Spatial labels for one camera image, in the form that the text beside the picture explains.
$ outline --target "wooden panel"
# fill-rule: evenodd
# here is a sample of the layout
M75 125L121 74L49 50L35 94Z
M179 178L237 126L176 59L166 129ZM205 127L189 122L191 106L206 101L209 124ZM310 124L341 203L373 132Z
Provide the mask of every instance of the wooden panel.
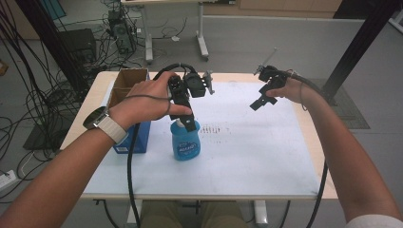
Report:
M311 11L337 11L342 0L315 0Z
M284 10L302 10L308 11L311 9L314 0L286 0Z
M282 10L284 0L241 0L240 9L247 10Z

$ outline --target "white sleeve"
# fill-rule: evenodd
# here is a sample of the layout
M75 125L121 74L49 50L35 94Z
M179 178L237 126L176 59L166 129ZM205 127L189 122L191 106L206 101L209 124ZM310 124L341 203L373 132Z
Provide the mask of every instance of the white sleeve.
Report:
M365 215L354 218L346 228L403 228L403 222L397 218L382 215Z

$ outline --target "blue box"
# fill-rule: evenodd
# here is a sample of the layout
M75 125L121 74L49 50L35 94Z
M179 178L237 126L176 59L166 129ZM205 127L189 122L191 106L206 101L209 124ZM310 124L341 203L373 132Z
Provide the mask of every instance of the blue box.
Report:
M131 87L145 80L149 80L147 69L122 69L110 92L108 106L112 107L120 103L130 91ZM139 133L134 146L132 143L134 142L135 125L129 127L126 137L119 144L114 144L113 149L118 154L128 154L130 148L131 153L145 153L147 151L150 126L151 122L143 122L140 124Z
M135 154L142 154L147 151L147 144L148 144L148 135L150 132L151 122L142 122L140 123L139 134L137 135L136 142L134 144L134 148L132 153ZM130 126L127 130L127 135L125 139L119 143L114 144L113 148L115 149L116 153L118 154L128 154L128 151L132 147L133 137L134 137L134 128L135 126Z

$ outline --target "white table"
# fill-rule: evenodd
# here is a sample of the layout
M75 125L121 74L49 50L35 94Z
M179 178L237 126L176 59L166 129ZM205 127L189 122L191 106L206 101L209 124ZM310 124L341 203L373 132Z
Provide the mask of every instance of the white table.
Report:
M152 37L148 31L148 17L146 6L153 4L153 5L160 5L163 10L170 10L169 5L172 4L198 4L198 17L199 17L199 30L196 31L196 36L198 38L199 47L201 50L201 56L208 60L208 50L207 46L204 41L204 36L202 34L202 16L203 16L203 1L202 0L122 0L123 5L128 7L136 7L140 10L142 15L142 21L144 26L144 33L145 33L145 60L148 64L151 64L153 61L153 53L152 53Z
M118 72L101 72L80 108L61 149L85 131L86 116L105 101ZM213 73L214 95L190 103L201 123L201 153L175 161L168 117L152 122L148 149L133 156L138 200L313 200L323 153L315 127L300 105L279 99L253 111L263 86L252 74ZM91 178L83 199L127 200L127 155L111 149ZM329 176L324 199L337 199Z

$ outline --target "black pole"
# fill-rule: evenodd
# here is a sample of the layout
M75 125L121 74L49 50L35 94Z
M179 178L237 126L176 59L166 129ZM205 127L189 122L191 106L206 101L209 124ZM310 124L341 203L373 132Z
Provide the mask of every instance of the black pole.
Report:
M78 100L82 102L89 91L89 85L83 77L80 67L69 55L56 26L42 6L41 0L15 0L15 2L65 74L68 82L76 92Z
M328 101L334 98L338 89L347 79L365 51L367 51L376 36L386 23L388 23L388 20L396 11L399 3L400 0L379 1L378 6L368 15L364 24L359 29L352 43L344 52L336 68L322 88Z

